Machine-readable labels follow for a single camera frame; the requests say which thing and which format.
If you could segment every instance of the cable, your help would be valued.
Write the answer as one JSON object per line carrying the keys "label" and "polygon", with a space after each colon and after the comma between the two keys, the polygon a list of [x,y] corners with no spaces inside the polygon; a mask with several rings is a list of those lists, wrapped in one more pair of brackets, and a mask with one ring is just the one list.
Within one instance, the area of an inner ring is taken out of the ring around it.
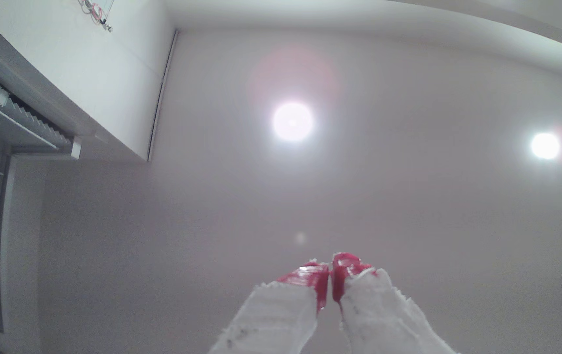
{"label": "cable", "polygon": [[113,32],[112,26],[106,24],[106,16],[104,14],[104,11],[102,10],[102,7],[99,4],[93,3],[91,0],[78,0],[78,2],[81,5],[82,12],[84,12],[85,7],[87,8],[88,12],[84,12],[84,13],[90,14],[92,20],[95,20],[94,23],[96,25],[102,25],[102,27],[104,27],[105,30],[109,32]]}
{"label": "cable", "polygon": [[98,22],[102,22],[102,8],[100,7],[100,5],[93,3],[93,6],[91,7],[91,12],[93,12],[93,17],[98,21]]}

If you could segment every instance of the wall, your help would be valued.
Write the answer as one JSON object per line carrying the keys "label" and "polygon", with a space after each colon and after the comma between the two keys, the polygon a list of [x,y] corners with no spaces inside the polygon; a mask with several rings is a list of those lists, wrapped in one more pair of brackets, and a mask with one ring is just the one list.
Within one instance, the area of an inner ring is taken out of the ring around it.
{"label": "wall", "polygon": [[0,0],[0,33],[144,159],[175,26],[156,0],[116,1],[108,33],[74,0]]}
{"label": "wall", "polygon": [[[291,97],[317,117],[296,146],[269,125]],[[562,353],[562,161],[528,153],[554,124],[562,76],[501,58],[184,33],[152,163],[49,170],[43,352],[205,353],[254,284],[350,251],[459,352]],[[345,352],[339,321],[330,299],[304,352]]]}

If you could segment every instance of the recessed light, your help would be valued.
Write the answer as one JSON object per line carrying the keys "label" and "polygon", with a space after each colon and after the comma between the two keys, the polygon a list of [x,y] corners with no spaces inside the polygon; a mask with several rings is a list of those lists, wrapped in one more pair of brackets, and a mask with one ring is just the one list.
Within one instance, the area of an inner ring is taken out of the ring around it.
{"label": "recessed light", "polygon": [[560,154],[560,141],[552,133],[538,133],[530,143],[532,153],[541,159],[551,160]]}
{"label": "recessed light", "polygon": [[292,102],[277,109],[272,124],[279,138],[296,142],[308,137],[314,127],[314,118],[307,106]]}

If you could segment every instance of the ceiling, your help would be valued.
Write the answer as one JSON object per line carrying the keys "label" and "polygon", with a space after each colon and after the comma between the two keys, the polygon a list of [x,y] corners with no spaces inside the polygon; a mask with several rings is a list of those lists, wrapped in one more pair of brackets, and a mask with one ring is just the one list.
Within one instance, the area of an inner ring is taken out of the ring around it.
{"label": "ceiling", "polygon": [[[528,151],[562,133],[562,44],[387,1],[168,6],[152,162],[49,170],[44,352],[204,353],[253,285],[349,251],[462,353],[562,353],[562,159]],[[271,132],[288,98],[300,144]],[[346,353],[339,324],[330,302],[305,353]]]}
{"label": "ceiling", "polygon": [[177,27],[310,28],[493,53],[562,73],[562,1],[166,0]]}

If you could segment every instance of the wire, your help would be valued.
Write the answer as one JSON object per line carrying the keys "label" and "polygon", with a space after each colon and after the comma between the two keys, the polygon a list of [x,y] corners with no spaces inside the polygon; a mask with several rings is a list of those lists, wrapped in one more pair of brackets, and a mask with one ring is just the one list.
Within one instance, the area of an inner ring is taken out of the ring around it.
{"label": "wire", "polygon": [[[100,10],[100,14],[97,14],[96,11],[96,7],[98,10]],[[100,7],[100,5],[94,3],[93,7],[91,8],[91,12],[93,12],[93,17],[99,22],[100,20],[102,20],[102,8]]]}

